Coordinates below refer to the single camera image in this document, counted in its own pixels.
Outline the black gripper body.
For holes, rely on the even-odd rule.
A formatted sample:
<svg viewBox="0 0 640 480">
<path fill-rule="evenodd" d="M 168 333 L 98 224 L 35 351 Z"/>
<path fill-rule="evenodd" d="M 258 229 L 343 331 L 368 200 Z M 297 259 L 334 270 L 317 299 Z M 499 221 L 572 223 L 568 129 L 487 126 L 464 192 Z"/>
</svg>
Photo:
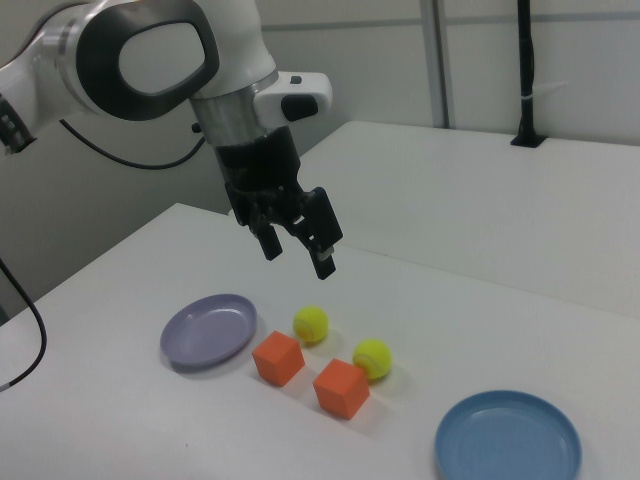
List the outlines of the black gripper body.
<svg viewBox="0 0 640 480">
<path fill-rule="evenodd" d="M 253 206 L 269 220 L 293 221 L 300 216 L 301 162 L 288 127 L 242 145 L 217 147 L 215 153 L 240 225 L 250 224 Z"/>
</svg>

